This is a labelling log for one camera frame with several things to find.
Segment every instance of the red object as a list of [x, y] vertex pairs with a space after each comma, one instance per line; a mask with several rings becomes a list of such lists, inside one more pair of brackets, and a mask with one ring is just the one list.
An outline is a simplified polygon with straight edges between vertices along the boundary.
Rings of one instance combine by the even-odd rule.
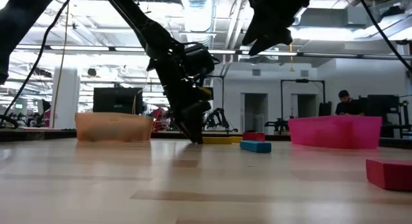
[[412, 191], [412, 162], [366, 160], [366, 177], [382, 189]]
[[242, 140], [253, 140], [264, 142], [265, 134], [264, 133], [243, 133]]
[[381, 117], [329, 116], [288, 122], [293, 144], [336, 149], [376, 149]]

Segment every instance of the desk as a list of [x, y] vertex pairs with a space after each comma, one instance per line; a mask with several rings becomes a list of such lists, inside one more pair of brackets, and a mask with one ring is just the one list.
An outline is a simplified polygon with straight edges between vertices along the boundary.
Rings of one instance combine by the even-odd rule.
[[412, 194], [368, 184], [365, 159], [412, 151], [292, 147], [272, 153], [183, 140], [0, 144], [1, 223], [374, 223], [412, 219]]

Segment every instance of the orange translucent bin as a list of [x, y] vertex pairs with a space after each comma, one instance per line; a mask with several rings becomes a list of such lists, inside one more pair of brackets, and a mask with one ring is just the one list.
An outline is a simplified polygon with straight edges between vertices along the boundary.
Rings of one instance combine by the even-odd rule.
[[376, 149], [381, 117], [329, 116], [288, 122], [293, 144], [337, 149]]

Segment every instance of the cable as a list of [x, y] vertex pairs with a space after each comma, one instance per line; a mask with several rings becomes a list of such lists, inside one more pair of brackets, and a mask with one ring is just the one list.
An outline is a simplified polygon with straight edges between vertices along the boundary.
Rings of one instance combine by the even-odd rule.
[[47, 36], [50, 33], [50, 31], [52, 30], [52, 28], [57, 24], [57, 21], [59, 20], [59, 17], [63, 13], [63, 10], [65, 9], [65, 7], [67, 6], [67, 4], [69, 2], [70, 2], [70, 0], [66, 0], [63, 3], [60, 10], [57, 12], [57, 15], [56, 15], [55, 19], [53, 20], [51, 25], [47, 28], [46, 32], [44, 33], [44, 37], [43, 37], [43, 41], [42, 41], [42, 44], [41, 44], [41, 47], [40, 47], [39, 55], [37, 56], [37, 59], [36, 59], [34, 65], [33, 65], [32, 69], [30, 70], [29, 74], [27, 75], [26, 80], [24, 80], [23, 84], [21, 85], [21, 87], [20, 87], [19, 91], [17, 92], [16, 96], [13, 98], [12, 102], [7, 107], [5, 113], [3, 115], [0, 115], [0, 118], [1, 118], [0, 128], [3, 128], [3, 122], [5, 121], [5, 117], [7, 117], [8, 112], [13, 107], [15, 101], [20, 97], [20, 94], [23, 92], [24, 87], [26, 87], [27, 82], [30, 80], [30, 77], [32, 77], [34, 70], [36, 69], [37, 65], [40, 62], [41, 56], [43, 55], [44, 47], [46, 46]]
[[67, 11], [66, 11], [66, 27], [64, 29], [64, 43], [63, 43], [62, 61], [60, 63], [59, 75], [57, 77], [56, 95], [55, 95], [55, 98], [53, 99], [53, 112], [51, 113], [51, 115], [53, 115], [53, 122], [51, 123], [51, 128], [54, 128], [54, 124], [55, 124], [57, 98], [59, 97], [60, 81], [61, 81], [61, 78], [62, 78], [62, 71], [63, 71], [63, 64], [64, 64], [64, 55], [66, 54], [67, 29], [68, 29], [68, 26], [69, 26], [69, 12], [70, 12], [70, 5], [69, 4], [70, 3], [68, 3], [68, 5], [67, 5]]
[[385, 35], [383, 32], [382, 28], [380, 28], [379, 24], [376, 22], [375, 18], [372, 15], [371, 10], [368, 8], [365, 0], [360, 0], [362, 3], [363, 7], [365, 7], [366, 13], [368, 13], [369, 18], [371, 19], [373, 25], [376, 27], [378, 32], [381, 34], [383, 39], [385, 40], [386, 44], [389, 46], [389, 48], [392, 50], [392, 52], [398, 57], [398, 59], [401, 61], [401, 63], [407, 68], [412, 73], [412, 67], [405, 61], [405, 59], [399, 54], [398, 50], [392, 45], [391, 41], [388, 39], [388, 37]]

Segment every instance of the doorway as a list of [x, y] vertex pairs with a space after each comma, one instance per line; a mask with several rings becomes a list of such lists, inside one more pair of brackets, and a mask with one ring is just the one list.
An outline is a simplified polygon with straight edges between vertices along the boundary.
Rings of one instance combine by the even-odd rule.
[[297, 95], [297, 117], [317, 117], [317, 95]]
[[265, 132], [268, 116], [268, 94], [242, 93], [241, 130]]

